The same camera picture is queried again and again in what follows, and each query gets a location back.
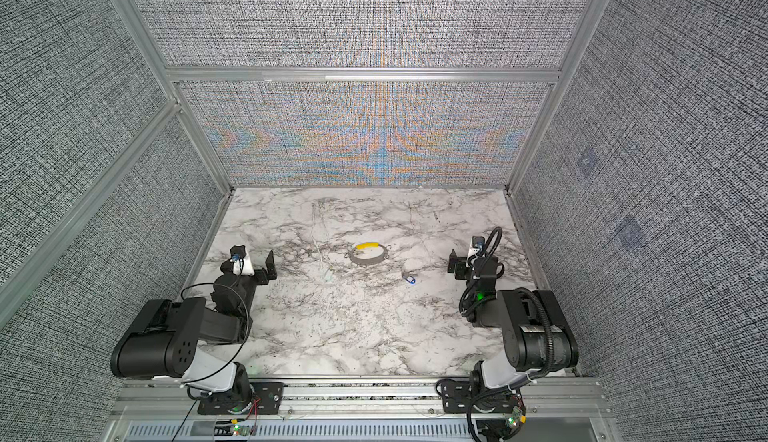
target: textured backdrop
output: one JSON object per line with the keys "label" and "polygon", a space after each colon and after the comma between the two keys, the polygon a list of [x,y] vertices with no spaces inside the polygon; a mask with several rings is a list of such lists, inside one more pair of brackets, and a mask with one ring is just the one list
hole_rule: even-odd
{"label": "textured backdrop", "polygon": [[122,386],[114,345],[148,299],[178,294],[220,198],[170,121],[0,330],[0,440],[98,439]]}
{"label": "textured backdrop", "polygon": [[627,440],[768,439],[768,0],[611,0],[516,198]]}
{"label": "textured backdrop", "polygon": [[504,184],[547,90],[506,82],[183,82],[233,183]]}
{"label": "textured backdrop", "polygon": [[559,67],[587,0],[136,0],[169,64]]}
{"label": "textured backdrop", "polygon": [[165,102],[109,0],[0,0],[0,285]]}

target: white marble tabletop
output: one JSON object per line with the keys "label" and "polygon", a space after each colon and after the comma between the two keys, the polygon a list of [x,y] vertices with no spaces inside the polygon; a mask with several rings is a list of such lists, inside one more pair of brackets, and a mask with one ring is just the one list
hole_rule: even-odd
{"label": "white marble tabletop", "polygon": [[[500,189],[238,189],[197,283],[221,275],[232,245],[254,264],[274,250],[278,279],[256,290],[236,359],[252,375],[466,374],[502,350],[502,335],[458,314],[465,285],[446,272],[448,255],[466,255],[472,236],[497,225],[497,288],[533,289]],[[361,267],[344,256],[371,241],[389,259]],[[236,347],[202,349],[226,360]]]}

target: black mounting plate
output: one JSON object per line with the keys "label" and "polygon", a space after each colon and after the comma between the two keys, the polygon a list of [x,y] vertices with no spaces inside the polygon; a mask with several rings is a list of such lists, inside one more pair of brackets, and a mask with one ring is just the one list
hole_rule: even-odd
{"label": "black mounting plate", "polygon": [[[283,383],[282,382],[251,382],[251,388],[254,390],[254,397],[259,398],[256,406],[257,415],[277,415],[280,410],[280,402],[283,401]],[[216,408],[214,403],[201,400],[197,406],[197,414],[200,415],[229,415],[233,418],[242,417],[245,414],[235,416],[224,408]]]}
{"label": "black mounting plate", "polygon": [[[445,379],[440,382],[440,394],[442,395],[442,409],[446,414],[466,414],[467,404],[472,401],[472,384],[468,381],[456,381]],[[487,414],[508,414],[517,403],[511,395],[499,394],[492,398],[483,399],[483,412]],[[473,408],[472,412],[480,413]]]}
{"label": "black mounting plate", "polygon": [[277,415],[283,401],[283,382],[251,382],[250,386],[254,388],[254,397],[261,399],[256,406],[257,414]]}

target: gray ring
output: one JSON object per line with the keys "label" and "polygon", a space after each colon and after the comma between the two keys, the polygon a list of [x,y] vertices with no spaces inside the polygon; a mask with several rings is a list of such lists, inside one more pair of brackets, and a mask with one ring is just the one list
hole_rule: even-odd
{"label": "gray ring", "polygon": [[379,254],[379,255],[377,255],[375,257],[369,257],[368,259],[360,259],[360,257],[357,257],[355,255],[355,251],[357,250],[357,249],[355,249],[355,247],[357,245],[352,247],[350,249],[350,251],[346,255],[347,257],[350,258],[352,263],[355,263],[355,264],[358,264],[358,265],[374,265],[374,264],[380,263],[384,259],[388,259],[389,258],[389,251],[387,251],[387,249],[386,249],[386,247],[384,245],[379,244],[379,247],[381,247],[382,250],[383,250],[383,252],[381,254]]}

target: aluminum frame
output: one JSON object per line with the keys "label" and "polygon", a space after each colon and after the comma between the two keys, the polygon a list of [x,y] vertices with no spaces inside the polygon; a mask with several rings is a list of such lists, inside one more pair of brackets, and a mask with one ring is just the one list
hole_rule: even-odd
{"label": "aluminum frame", "polygon": [[523,245],[523,251],[526,257],[528,257],[528,267],[531,269],[531,276],[536,287],[545,290],[552,290],[547,280],[547,274],[544,272],[542,266],[542,260],[538,257],[536,252],[536,246],[533,241],[528,237],[530,232],[525,224],[525,220],[520,216],[520,209],[514,201],[512,195],[504,191],[504,199],[507,201],[507,207],[509,208],[509,214],[512,216],[515,228],[518,231],[518,237]]}
{"label": "aluminum frame", "polygon": [[[466,380],[466,376],[453,377]],[[370,420],[370,419],[464,419],[446,414],[435,391],[437,377],[371,376],[265,376],[253,382],[279,381],[286,385],[277,415],[264,420]],[[595,378],[547,377],[522,389],[530,418],[586,418],[612,420],[608,402]],[[132,420],[181,420],[190,408],[187,391],[168,380],[126,380],[112,408],[102,441],[121,440]],[[499,418],[498,414],[474,414],[475,419]],[[192,410],[187,423],[224,419],[198,415]],[[608,424],[598,424],[605,430]]]}
{"label": "aluminum frame", "polygon": [[246,66],[168,66],[166,74],[178,81],[450,81],[557,82],[557,68],[258,68]]}
{"label": "aluminum frame", "polygon": [[403,186],[387,186],[387,185],[366,185],[366,184],[345,184],[342,186],[329,186],[329,185],[323,185],[323,184],[313,184],[309,186],[237,186],[237,189],[498,189],[498,190],[504,190],[504,186],[502,184],[491,184],[491,185],[482,185],[482,186],[467,186],[467,185],[446,185],[446,186],[432,186],[432,185],[422,185],[422,186],[411,186],[411,185],[403,185]]}
{"label": "aluminum frame", "polygon": [[203,263],[208,255],[208,251],[210,251],[210,247],[214,244],[214,239],[216,239],[216,234],[219,232],[219,227],[221,227],[221,223],[224,221],[226,211],[229,209],[230,203],[232,203],[232,198],[234,198],[234,190],[226,194],[222,197],[221,201],[219,201],[219,207],[216,209],[216,217],[213,222],[211,222],[210,227],[208,228],[208,233],[203,240],[203,244],[200,246],[200,250],[197,251],[197,256],[192,263],[192,268],[187,274],[187,279],[184,281],[185,288],[194,284],[197,275],[200,274],[200,269],[203,267]]}
{"label": "aluminum frame", "polygon": [[155,79],[158,81],[158,84],[163,89],[165,97],[181,104],[183,111],[180,120],[184,126],[184,131],[187,133],[192,145],[200,155],[200,159],[203,160],[211,178],[216,183],[216,186],[219,188],[222,195],[229,193],[232,189],[232,183],[230,182],[224,165],[221,163],[218,155],[216,155],[214,147],[205,136],[203,128],[194,118],[191,108],[181,96],[180,92],[178,92],[178,89],[170,79],[168,79],[168,75],[165,71],[165,58],[160,52],[160,49],[152,37],[149,27],[144,22],[144,17],[139,12],[138,7],[136,7],[134,0],[110,1],[120,15],[120,19],[125,24],[130,36],[138,46],[141,55],[144,56],[144,60],[147,62],[147,65],[152,71]]}
{"label": "aluminum frame", "polygon": [[126,145],[112,164],[99,176],[79,201],[67,212],[50,234],[19,266],[8,281],[0,286],[0,328],[11,320],[18,308],[32,294],[51,267],[77,238],[123,176],[133,168],[168,121],[180,110],[176,102],[167,101]]}
{"label": "aluminum frame", "polygon": [[624,442],[615,418],[590,418],[589,422],[598,442]]}
{"label": "aluminum frame", "polygon": [[520,149],[518,158],[512,167],[512,173],[509,176],[508,188],[510,193],[516,193],[523,181],[525,172],[531,166],[531,162],[536,155],[539,145],[541,145],[544,135],[552,122],[552,117],[558,110],[558,105],[563,100],[568,85],[571,83],[576,69],[581,62],[581,57],[587,49],[595,30],[598,28],[600,18],[603,16],[605,7],[610,0],[589,0],[587,7],[576,27],[574,36],[565,52],[562,64],[562,77],[554,85],[548,96],[544,99],[542,110],[539,112],[537,120],[528,133],[528,136]]}

